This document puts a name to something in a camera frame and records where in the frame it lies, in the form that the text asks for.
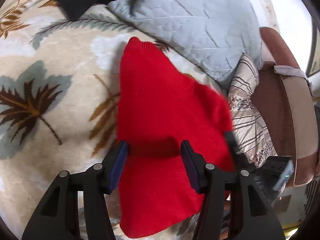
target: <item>striped pillow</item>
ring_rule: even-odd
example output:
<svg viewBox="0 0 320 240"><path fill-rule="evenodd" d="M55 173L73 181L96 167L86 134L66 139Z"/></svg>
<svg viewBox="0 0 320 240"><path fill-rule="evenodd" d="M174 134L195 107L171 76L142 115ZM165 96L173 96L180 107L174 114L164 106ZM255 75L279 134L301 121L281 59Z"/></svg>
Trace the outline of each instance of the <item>striped pillow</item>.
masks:
<svg viewBox="0 0 320 240"><path fill-rule="evenodd" d="M238 145L249 162L260 167L268 156L276 155L276 151L263 118L251 102L258 84L257 69L252 60L243 55L231 82L228 101Z"/></svg>

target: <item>knit fabric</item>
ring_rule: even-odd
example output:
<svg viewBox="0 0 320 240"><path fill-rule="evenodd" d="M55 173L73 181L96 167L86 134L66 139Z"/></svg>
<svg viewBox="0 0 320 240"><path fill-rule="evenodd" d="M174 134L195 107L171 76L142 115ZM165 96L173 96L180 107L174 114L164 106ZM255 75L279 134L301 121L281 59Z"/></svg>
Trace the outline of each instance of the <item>knit fabric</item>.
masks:
<svg viewBox="0 0 320 240"><path fill-rule="evenodd" d="M120 66L118 139L129 144L119 183L121 229L130 238L155 234L201 209L180 156L188 139L207 162L233 171L223 133L228 103L177 71L150 42L133 37Z"/></svg>

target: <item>brown cushion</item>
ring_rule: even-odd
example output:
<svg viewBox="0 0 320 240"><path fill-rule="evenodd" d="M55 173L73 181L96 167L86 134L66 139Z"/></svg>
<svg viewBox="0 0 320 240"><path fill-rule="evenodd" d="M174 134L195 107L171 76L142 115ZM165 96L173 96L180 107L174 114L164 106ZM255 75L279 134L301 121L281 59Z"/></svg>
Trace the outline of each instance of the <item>brown cushion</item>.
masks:
<svg viewBox="0 0 320 240"><path fill-rule="evenodd" d="M296 170L288 185L306 184L315 174L318 143L307 83L303 78L274 73L271 62L265 63L259 76L252 103L268 127L277 154L293 158Z"/></svg>
<svg viewBox="0 0 320 240"><path fill-rule="evenodd" d="M280 34L269 27L261 27L260 34L273 55L277 65L286 65L299 68L299 64L294 58L287 44L284 42Z"/></svg>

